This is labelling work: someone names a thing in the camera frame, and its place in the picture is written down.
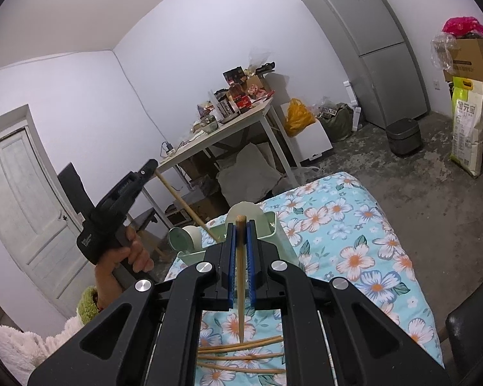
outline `white wooden door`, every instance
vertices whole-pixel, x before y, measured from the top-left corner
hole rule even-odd
[[[82,291],[94,283],[93,266],[76,246],[78,234],[43,174],[26,130],[1,140],[0,240],[65,317],[75,316]]]

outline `red package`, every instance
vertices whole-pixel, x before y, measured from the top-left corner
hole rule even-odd
[[[446,22],[442,32],[450,33],[456,38],[471,32],[483,37],[483,25],[475,17],[453,17]]]

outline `yellow plastic bag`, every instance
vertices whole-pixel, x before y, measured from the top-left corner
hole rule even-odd
[[[289,137],[297,136],[307,126],[315,123],[315,116],[299,99],[291,99],[284,130]]]

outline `silver screw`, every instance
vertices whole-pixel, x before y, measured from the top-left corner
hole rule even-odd
[[[345,290],[349,287],[349,282],[343,277],[336,277],[335,280],[333,280],[333,287],[338,290]]]
[[[288,264],[281,260],[274,261],[271,265],[275,271],[285,271],[288,268]]]
[[[199,273],[208,273],[213,269],[213,265],[210,262],[200,262],[196,269]]]
[[[148,280],[138,280],[135,285],[136,290],[139,292],[146,292],[151,287],[152,283]]]

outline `floral tablecloth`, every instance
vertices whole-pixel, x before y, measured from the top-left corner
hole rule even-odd
[[[329,281],[343,276],[378,305],[437,362],[442,353],[431,309],[415,278],[412,262],[376,200],[353,176],[340,172],[280,194],[260,204],[275,211],[308,276]],[[218,225],[225,216],[207,223]],[[202,244],[212,245],[203,231]],[[186,267],[176,259],[166,280]],[[280,311],[254,311],[245,316],[245,340],[282,333]],[[237,310],[205,312],[200,346],[237,343]],[[230,355],[282,353],[283,343]],[[283,368],[284,357],[265,360],[213,361],[251,369]],[[196,385],[286,385],[286,375],[244,374],[197,367]]]

